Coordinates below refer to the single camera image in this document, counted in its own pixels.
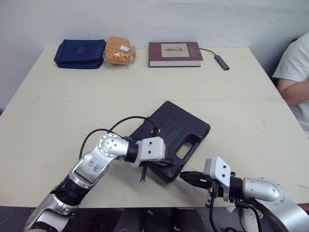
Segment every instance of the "table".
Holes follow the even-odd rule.
[[[231,70],[207,53],[201,68],[147,68],[146,49],[129,67],[67,70],[53,63],[54,50],[43,51],[0,117],[0,205],[36,207],[77,162],[91,130],[149,116],[166,100],[211,125],[184,171],[202,171],[206,159],[221,156],[238,177],[274,179],[293,201],[309,202],[309,143],[295,117],[248,48],[213,50]],[[115,132],[130,135],[140,124]],[[140,173],[115,161],[81,207],[204,206],[204,189],[180,178],[166,184],[150,170],[141,183]]]

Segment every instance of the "book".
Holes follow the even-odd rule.
[[[200,67],[197,42],[149,43],[149,67]]]

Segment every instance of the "bread loaf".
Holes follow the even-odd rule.
[[[108,39],[104,60],[111,64],[125,65],[136,57],[135,47],[130,48],[130,42],[127,39],[112,36]]]

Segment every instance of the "cable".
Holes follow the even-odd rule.
[[[110,130],[107,130],[107,129],[96,129],[96,130],[91,131],[91,132],[87,135],[87,137],[85,138],[85,140],[84,140],[84,142],[83,142],[83,144],[82,144],[81,150],[80,150],[80,152],[79,152],[78,160],[80,160],[81,157],[82,157],[82,155],[83,155],[83,149],[84,149],[84,146],[85,146],[85,144],[86,144],[88,138],[89,138],[93,133],[95,133],[95,132],[97,132],[97,131],[106,131],[106,132],[109,132]]]
[[[131,117],[126,117],[126,118],[120,120],[119,122],[117,122],[115,125],[112,126],[112,128],[110,128],[110,130],[109,130],[108,132],[111,132],[111,131],[112,131],[116,126],[118,126],[120,123],[122,123],[122,122],[124,122],[124,121],[127,121],[127,120],[129,120],[129,119],[132,119],[132,118],[140,118],[140,119],[147,120],[147,121],[151,122],[151,124],[153,124],[154,128],[157,128],[157,127],[155,126],[155,123],[154,123],[151,119],[149,119],[149,118],[147,118],[147,117],[142,117],[142,116],[131,116]]]
[[[122,122],[124,122],[124,121],[126,121],[126,120],[129,120],[129,119],[132,119],[132,118],[141,118],[141,119],[147,120],[147,121],[149,121],[149,122],[151,122],[151,123],[153,124],[154,129],[157,128],[157,127],[155,126],[155,123],[154,123],[151,119],[149,119],[149,118],[147,118],[147,117],[142,117],[142,116],[131,116],[131,117],[126,117],[126,118],[120,120],[120,121],[117,122],[115,125],[113,125],[112,128],[110,128],[109,130],[108,130],[108,129],[96,129],[96,130],[93,130],[93,131],[91,131],[91,132],[87,135],[87,137],[85,138],[85,140],[84,140],[84,142],[83,142],[83,144],[82,144],[81,150],[80,150],[80,152],[79,152],[78,160],[80,160],[81,157],[83,156],[84,146],[85,146],[85,144],[86,144],[88,138],[89,138],[93,133],[95,133],[95,132],[97,132],[97,131],[106,131],[107,133],[114,133],[114,134],[117,134],[117,133],[113,132],[113,129],[114,129],[116,126],[118,126],[120,123],[122,123]]]
[[[213,203],[214,203],[214,197],[211,197],[211,203],[209,205],[209,221],[211,222],[211,227],[214,230],[214,232],[219,232],[213,222]]]
[[[256,209],[253,206],[251,206],[251,205],[249,205],[248,207],[253,210],[253,212],[254,212],[254,214],[256,216],[256,222],[257,222],[257,227],[259,228],[259,232],[262,232],[260,217],[259,217]]]
[[[208,49],[205,49],[205,48],[199,48],[200,50],[204,50],[204,51],[208,51],[208,52],[211,52],[211,53],[213,53],[215,56],[216,56],[216,54],[213,52],[213,51],[211,51],[211,50],[208,50]]]
[[[7,222],[7,221],[12,217],[14,211],[15,211],[15,210],[13,210],[13,211],[11,212],[11,214],[9,215],[9,217],[8,217],[7,219],[5,219],[4,221],[0,222],[0,225],[2,225],[2,224],[4,224],[5,222]]]

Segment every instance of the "floor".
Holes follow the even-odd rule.
[[[0,231],[21,232],[33,209],[0,206]],[[126,224],[124,212],[128,211],[127,216],[131,218],[130,223]],[[229,213],[225,208],[218,207],[213,215],[220,231],[233,227],[244,232],[240,222],[241,209],[236,208]],[[69,232],[134,232],[140,231],[140,227],[144,227],[146,232],[213,232],[208,218],[207,208],[80,209],[78,217],[71,222]],[[261,224],[263,232],[273,231],[263,218]]]

